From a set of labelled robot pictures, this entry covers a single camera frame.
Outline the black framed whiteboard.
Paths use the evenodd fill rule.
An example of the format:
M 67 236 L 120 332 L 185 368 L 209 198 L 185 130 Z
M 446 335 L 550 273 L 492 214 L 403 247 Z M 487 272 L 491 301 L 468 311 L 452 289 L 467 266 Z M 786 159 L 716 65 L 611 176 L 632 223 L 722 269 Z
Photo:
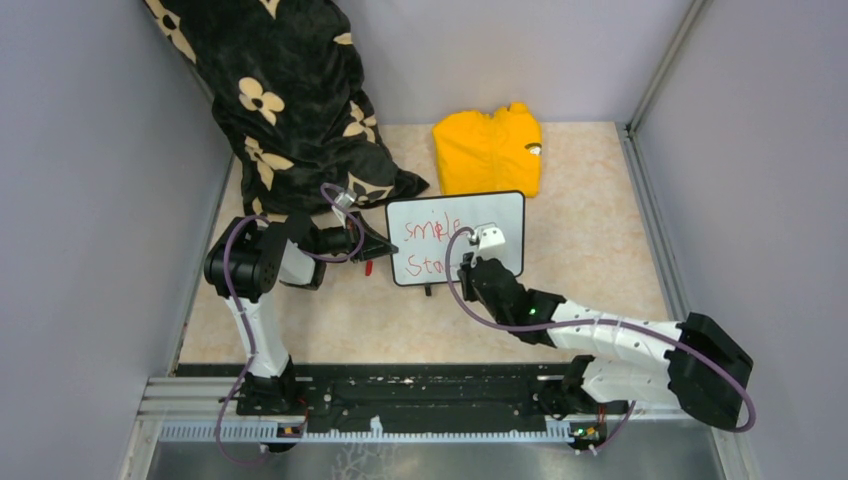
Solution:
M 523 273 L 526 198 L 519 191 L 398 200 L 387 205 L 385 216 L 397 248 L 391 265 L 398 286 L 444 283 L 447 272 L 456 279 L 462 256 L 475 250 L 462 235 L 445 259 L 450 238 L 463 227 L 497 228 L 505 245 L 494 256 L 516 277 Z

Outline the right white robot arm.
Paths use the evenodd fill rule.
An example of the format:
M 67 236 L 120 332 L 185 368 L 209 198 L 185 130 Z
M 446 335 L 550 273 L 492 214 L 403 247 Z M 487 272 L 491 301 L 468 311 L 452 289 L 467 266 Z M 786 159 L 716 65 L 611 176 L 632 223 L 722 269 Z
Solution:
M 524 343 L 577 352 L 563 382 L 572 410 L 647 402 L 725 431 L 753 427 L 747 392 L 753 360 L 710 316 L 690 312 L 682 321 L 650 321 L 602 312 L 527 289 L 496 259 L 466 257 L 457 275 L 460 304 L 482 305 L 490 316 L 486 326 Z

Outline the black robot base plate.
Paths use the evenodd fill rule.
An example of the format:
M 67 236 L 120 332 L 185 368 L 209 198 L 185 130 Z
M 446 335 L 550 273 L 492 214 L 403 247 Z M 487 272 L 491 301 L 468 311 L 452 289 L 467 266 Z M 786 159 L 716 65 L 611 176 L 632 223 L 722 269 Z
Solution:
M 628 411 L 625 401 L 569 393 L 563 382 L 575 365 L 303 364 L 294 369 L 295 408 L 259 416 L 280 417 L 285 434 L 362 432 L 374 417 L 390 433 L 476 433 L 535 432 L 548 421 L 592 423 Z

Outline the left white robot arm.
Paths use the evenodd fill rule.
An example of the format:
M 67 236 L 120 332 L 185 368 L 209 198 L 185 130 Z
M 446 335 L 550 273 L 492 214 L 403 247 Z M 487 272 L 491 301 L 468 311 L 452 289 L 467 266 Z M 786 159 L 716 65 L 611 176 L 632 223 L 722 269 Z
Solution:
M 231 221 L 208 252 L 203 275 L 231 311 L 245 349 L 246 367 L 230 395 L 238 414 L 285 414 L 300 399 L 274 288 L 316 290 L 330 263 L 367 262 L 398 251 L 358 212 L 327 228 L 303 213 L 282 222 L 259 215 Z

